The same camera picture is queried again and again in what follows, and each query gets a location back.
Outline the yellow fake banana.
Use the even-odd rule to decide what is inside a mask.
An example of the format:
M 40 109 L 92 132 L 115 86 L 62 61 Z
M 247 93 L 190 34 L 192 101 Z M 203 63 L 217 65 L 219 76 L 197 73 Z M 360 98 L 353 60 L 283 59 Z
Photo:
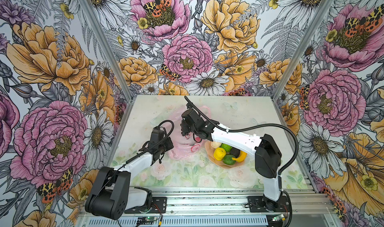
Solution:
M 246 157 L 247 157 L 247 153 L 240 151 L 239 156 L 237 158 L 232 158 L 232 160 L 237 163 L 241 163 L 245 160 Z

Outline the yellow fake lemon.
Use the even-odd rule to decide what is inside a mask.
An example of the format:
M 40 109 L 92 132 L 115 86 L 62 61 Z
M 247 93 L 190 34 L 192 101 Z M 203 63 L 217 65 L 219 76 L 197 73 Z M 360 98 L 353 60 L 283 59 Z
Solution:
M 215 149 L 213 157 L 215 158 L 215 160 L 221 161 L 226 155 L 227 155 L 226 150 L 219 147 Z

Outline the pink plastic bag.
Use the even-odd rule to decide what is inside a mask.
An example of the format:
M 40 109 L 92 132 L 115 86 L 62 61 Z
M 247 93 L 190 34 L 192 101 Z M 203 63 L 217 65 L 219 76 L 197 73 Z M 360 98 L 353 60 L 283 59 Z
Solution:
M 198 136 L 193 137 L 192 133 L 186 136 L 182 135 L 182 113 L 186 110 L 186 106 L 181 106 L 169 116 L 169 120 L 174 123 L 174 130 L 170 135 L 174 147 L 167 151 L 167 154 L 171 159 L 177 161 L 197 153 L 206 142 L 206 140 L 201 140 Z

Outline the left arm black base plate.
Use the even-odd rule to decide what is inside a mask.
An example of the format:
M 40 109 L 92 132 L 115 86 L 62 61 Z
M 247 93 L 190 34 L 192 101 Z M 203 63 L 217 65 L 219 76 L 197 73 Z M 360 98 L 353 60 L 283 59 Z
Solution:
M 134 207 L 124 211 L 125 214 L 165 214 L 167 210 L 167 197 L 153 197 L 150 204 Z

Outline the pink flower-shaped plate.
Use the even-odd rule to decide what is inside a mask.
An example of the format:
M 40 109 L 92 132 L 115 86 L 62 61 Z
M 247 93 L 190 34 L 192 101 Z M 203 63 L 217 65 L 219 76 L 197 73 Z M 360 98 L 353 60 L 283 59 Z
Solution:
M 206 152 L 207 152 L 209 160 L 212 163 L 214 163 L 215 165 L 217 165 L 217 166 L 219 166 L 219 167 L 221 167 L 223 169 L 231 169 L 231 168 L 235 168 L 235 167 L 240 167 L 240 166 L 243 166 L 246 163 L 246 161 L 243 161 L 243 162 L 240 162 L 240 163 L 236 163 L 234 165 L 226 165 L 222 161 L 217 161 L 214 158 L 214 156 L 213 156 L 215 148 L 211 147 L 211 142 L 210 141 L 205 142 L 205 149 L 206 149 Z

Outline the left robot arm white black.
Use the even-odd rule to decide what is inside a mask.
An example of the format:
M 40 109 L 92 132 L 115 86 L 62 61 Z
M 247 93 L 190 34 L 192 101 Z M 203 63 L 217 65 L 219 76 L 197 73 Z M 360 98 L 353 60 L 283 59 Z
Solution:
M 152 191 L 132 187 L 131 180 L 159 161 L 172 148 L 173 143 L 166 129 L 154 128 L 150 140 L 134 157 L 118 167 L 103 167 L 99 170 L 86 200 L 85 211 L 95 216 L 118 220 L 127 210 L 151 210 Z

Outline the beige fake garlic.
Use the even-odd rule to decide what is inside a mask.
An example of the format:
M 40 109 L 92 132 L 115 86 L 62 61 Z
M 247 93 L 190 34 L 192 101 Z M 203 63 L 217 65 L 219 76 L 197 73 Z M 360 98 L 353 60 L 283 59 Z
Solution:
M 214 149 L 219 148 L 222 145 L 222 143 L 219 142 L 210 142 L 210 146 Z

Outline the dark fake avocado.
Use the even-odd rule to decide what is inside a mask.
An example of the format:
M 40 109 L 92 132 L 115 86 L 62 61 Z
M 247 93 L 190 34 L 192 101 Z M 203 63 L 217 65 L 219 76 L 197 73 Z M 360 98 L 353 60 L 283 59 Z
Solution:
M 230 155 L 234 156 L 235 158 L 238 158 L 240 153 L 241 153 L 241 151 L 239 149 L 236 149 L 236 148 L 232 148 L 230 150 Z

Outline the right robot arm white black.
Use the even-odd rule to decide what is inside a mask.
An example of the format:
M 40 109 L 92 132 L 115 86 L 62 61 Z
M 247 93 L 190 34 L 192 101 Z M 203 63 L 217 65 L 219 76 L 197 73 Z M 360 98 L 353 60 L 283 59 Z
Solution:
M 219 122 L 203 118 L 201 111 L 188 109 L 182 114 L 182 134 L 193 133 L 202 140 L 219 142 L 234 147 L 255 158 L 255 170 L 264 177 L 264 194 L 256 201 L 255 207 L 276 212 L 284 204 L 282 172 L 296 159 L 298 150 L 292 158 L 281 165 L 282 153 L 272 136 L 248 135 L 240 130 L 231 130 Z

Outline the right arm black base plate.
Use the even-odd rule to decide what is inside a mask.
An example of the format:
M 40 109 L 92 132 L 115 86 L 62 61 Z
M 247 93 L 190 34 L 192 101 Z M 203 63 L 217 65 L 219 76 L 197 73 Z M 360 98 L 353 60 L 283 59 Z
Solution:
M 251 213 L 288 213 L 291 209 L 291 202 L 284 195 L 278 201 L 271 201 L 264 196 L 248 196 L 248 202 L 244 205 Z

